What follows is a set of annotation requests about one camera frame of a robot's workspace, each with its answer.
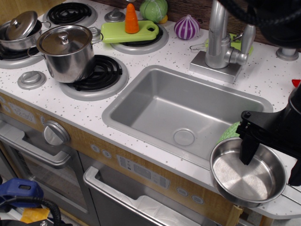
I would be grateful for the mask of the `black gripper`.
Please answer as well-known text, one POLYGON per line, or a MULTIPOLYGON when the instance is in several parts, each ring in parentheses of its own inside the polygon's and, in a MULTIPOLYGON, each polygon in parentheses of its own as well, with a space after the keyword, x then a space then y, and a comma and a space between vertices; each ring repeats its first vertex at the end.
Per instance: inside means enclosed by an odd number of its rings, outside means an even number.
POLYGON ((243 111, 236 133, 242 139, 239 158, 244 165, 253 159, 259 144, 276 145, 280 142, 279 128, 284 110, 274 113, 243 111))

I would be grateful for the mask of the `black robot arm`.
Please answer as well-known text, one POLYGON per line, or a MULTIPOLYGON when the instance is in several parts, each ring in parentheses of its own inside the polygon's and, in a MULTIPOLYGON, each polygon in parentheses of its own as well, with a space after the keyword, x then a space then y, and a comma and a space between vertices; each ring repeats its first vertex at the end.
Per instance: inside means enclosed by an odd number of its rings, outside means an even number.
POLYGON ((297 162, 291 170, 288 184, 301 185, 301 87, 289 96, 285 109, 275 113, 244 111, 236 133, 242 139, 240 160, 248 165, 259 144, 289 155, 297 162))

